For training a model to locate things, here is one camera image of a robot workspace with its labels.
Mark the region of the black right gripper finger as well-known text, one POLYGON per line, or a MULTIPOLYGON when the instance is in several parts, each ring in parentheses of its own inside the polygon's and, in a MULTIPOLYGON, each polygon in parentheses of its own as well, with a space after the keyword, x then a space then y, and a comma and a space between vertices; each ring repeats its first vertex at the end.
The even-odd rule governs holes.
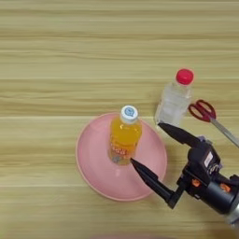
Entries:
POLYGON ((174 125, 160 122, 158 126, 180 144, 186 144, 190 146, 191 148, 196 148, 201 143, 198 137, 174 125))

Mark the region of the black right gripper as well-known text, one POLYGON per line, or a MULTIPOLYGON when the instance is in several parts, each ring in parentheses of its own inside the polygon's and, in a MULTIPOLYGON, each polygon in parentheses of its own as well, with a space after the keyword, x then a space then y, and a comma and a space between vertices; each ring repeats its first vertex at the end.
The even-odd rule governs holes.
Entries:
POLYGON ((212 173, 207 172, 206 178, 199 173, 192 173, 189 169, 183 170, 184 177, 188 180, 188 186, 180 183, 176 191, 170 190, 161 183, 158 176, 144 164, 131 159, 135 171, 145 184, 161 196, 171 209, 174 209, 184 190, 197 200, 213 208, 222 215, 228 214, 232 209, 237 194, 239 193, 239 177, 227 178, 215 169, 212 173))

